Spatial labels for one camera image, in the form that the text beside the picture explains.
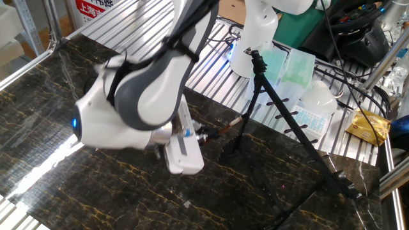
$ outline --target plastic container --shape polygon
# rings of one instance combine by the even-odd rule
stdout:
[[[314,73],[315,56],[292,49],[280,73],[276,92],[281,99],[289,98],[284,103],[291,110],[304,94]]]
[[[409,55],[405,54],[402,58],[399,58],[395,67],[392,69],[388,78],[392,81],[395,88],[402,87],[405,79],[409,74]]]
[[[261,48],[258,48],[258,50],[259,52],[261,50],[260,55],[263,57],[264,62],[267,64],[267,71],[264,73],[264,76],[267,78],[272,87],[276,88],[279,81],[280,72],[287,58],[287,52],[275,48],[272,42],[267,43]],[[244,95],[244,97],[248,100],[251,100],[254,95],[254,76],[255,74],[253,74],[249,79],[247,90]],[[271,99],[267,93],[259,94],[257,103],[265,105],[269,101],[271,101]]]
[[[17,10],[0,4],[0,49],[23,31]]]
[[[294,115],[294,119],[299,126],[308,125],[307,128],[303,128],[302,131],[305,133],[307,138],[310,141],[315,139],[320,140],[328,130],[331,115],[322,115],[316,113],[309,109],[307,105],[303,102],[298,101],[297,104],[294,106],[292,112],[297,111],[298,114]],[[283,130],[289,129],[288,125],[285,125]]]

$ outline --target wire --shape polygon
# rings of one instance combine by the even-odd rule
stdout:
[[[389,32],[389,34],[390,34],[390,46],[394,46],[394,38],[392,37],[392,33],[390,31],[383,31],[383,32]]]
[[[237,38],[226,38],[225,40],[213,40],[213,39],[208,38],[207,40],[212,41],[212,42],[229,42],[229,41],[237,40]]]
[[[325,18],[327,19],[328,31],[329,31],[329,33],[330,33],[330,36],[331,36],[331,39],[332,39],[332,43],[333,43],[334,46],[335,46],[336,54],[337,54],[339,60],[342,60],[341,55],[340,55],[340,53],[339,53],[339,50],[338,50],[338,48],[337,48],[337,42],[335,41],[334,35],[332,34],[330,19],[329,19],[329,17],[328,17],[328,13],[327,13],[327,10],[325,9],[325,7],[323,8],[323,11],[324,11],[324,14],[325,14]],[[370,120],[368,119],[368,117],[366,116],[364,110],[363,110],[363,109],[361,108],[361,106],[359,105],[357,98],[356,98],[355,95],[353,94],[353,91],[352,91],[352,88],[351,88],[351,86],[350,86],[350,83],[348,82],[348,78],[346,77],[346,72],[345,72],[345,68],[344,68],[344,63],[343,63],[342,61],[341,61],[341,68],[343,69],[344,78],[345,78],[345,84],[346,84],[346,86],[348,87],[348,89],[350,90],[350,93],[351,93],[351,96],[352,96],[353,100],[354,100],[355,103],[358,105],[358,108],[360,109],[360,111],[361,111],[362,114],[364,115],[365,119],[367,120],[367,122],[368,122],[369,125],[371,126],[373,133],[375,134],[376,144],[377,144],[377,146],[378,146],[378,152],[379,152],[379,147],[380,147],[380,145],[379,145],[378,135],[376,134],[376,130],[375,130],[375,128],[373,127],[371,121],[370,121]]]

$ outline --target marble countertop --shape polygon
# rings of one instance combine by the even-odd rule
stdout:
[[[219,164],[232,128],[203,146],[205,167],[195,176],[169,174],[154,152],[71,148],[72,107],[95,64],[116,53],[80,35],[0,91],[0,195],[28,207],[50,229],[263,229],[277,216],[244,161]],[[224,127],[238,114],[189,89],[194,119]],[[318,180],[294,140],[255,121],[246,136],[253,155],[290,209]],[[363,198],[356,203],[325,190],[314,193],[278,229],[378,229],[382,225],[379,171],[332,155]]]

